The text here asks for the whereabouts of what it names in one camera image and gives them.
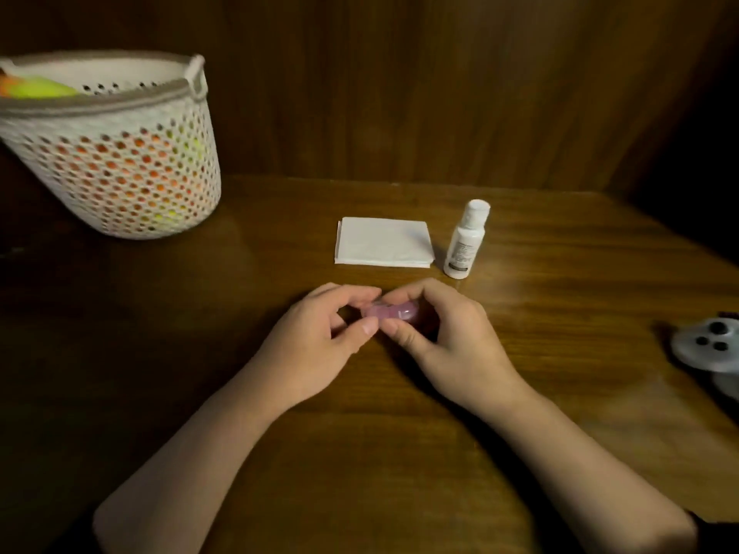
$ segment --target hand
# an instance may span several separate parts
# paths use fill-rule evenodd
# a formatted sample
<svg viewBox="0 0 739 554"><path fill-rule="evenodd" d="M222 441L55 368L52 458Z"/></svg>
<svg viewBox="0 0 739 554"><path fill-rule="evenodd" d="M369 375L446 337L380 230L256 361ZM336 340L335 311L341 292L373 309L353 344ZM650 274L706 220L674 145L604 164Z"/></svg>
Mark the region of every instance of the hand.
<svg viewBox="0 0 739 554"><path fill-rule="evenodd" d="M277 416L324 390L378 329L377 317L347 326L337 311L361 308L378 287L324 284L290 307L245 366L246 386Z"/></svg>
<svg viewBox="0 0 739 554"><path fill-rule="evenodd" d="M413 356L437 391L485 417L527 388L476 301L434 279L394 289L382 300L401 304L419 297L439 316L436 344L400 319L383 319L380 329Z"/></svg>

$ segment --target wooden table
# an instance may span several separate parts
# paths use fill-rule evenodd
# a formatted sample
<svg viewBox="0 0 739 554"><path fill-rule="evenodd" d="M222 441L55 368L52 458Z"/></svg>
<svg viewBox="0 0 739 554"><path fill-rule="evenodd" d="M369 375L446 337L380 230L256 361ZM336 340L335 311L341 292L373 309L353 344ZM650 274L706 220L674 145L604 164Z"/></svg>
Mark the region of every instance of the wooden table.
<svg viewBox="0 0 739 554"><path fill-rule="evenodd" d="M492 212L467 280L333 264L342 216L424 220L444 250L474 197ZM739 310L739 270L605 195L227 177L190 232L121 241L66 214L0 264L7 551L39 549L112 491L307 290L429 275L480 301L525 378L610 451L685 507L739 520L739 430L655 335ZM205 551L530 552L565 540L504 444L423 389L397 349L370 342L264 436Z"/></svg>

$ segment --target folded white napkin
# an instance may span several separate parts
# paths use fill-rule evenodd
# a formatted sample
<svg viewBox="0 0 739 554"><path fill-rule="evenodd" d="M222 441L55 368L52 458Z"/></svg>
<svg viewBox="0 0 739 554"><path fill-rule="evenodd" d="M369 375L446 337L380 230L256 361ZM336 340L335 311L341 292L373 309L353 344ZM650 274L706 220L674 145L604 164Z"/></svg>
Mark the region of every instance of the folded white napkin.
<svg viewBox="0 0 739 554"><path fill-rule="evenodd" d="M426 222L343 218L338 223L335 264L429 268L433 261Z"/></svg>

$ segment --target white plastic bottle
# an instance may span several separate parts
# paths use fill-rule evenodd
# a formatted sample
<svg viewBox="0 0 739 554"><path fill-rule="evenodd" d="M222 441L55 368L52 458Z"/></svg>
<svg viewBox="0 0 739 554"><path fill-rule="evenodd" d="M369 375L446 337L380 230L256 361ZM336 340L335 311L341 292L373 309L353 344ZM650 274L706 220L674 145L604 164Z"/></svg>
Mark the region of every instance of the white plastic bottle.
<svg viewBox="0 0 739 554"><path fill-rule="evenodd" d="M450 278L461 280L469 275L477 250L483 243L488 213L490 204L484 200L467 202L464 215L457 224L449 250L446 252L444 273Z"/></svg>

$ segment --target forearm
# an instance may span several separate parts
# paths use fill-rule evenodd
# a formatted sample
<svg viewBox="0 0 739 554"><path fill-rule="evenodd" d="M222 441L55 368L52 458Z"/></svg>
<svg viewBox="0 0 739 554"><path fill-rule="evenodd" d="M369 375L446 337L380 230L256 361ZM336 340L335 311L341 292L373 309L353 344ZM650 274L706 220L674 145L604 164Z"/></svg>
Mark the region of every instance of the forearm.
<svg viewBox="0 0 739 554"><path fill-rule="evenodd" d="M278 413L242 370L95 513L109 554L195 554L228 488Z"/></svg>
<svg viewBox="0 0 739 554"><path fill-rule="evenodd" d="M478 413L519 455L588 552L693 552L688 514L528 387Z"/></svg>

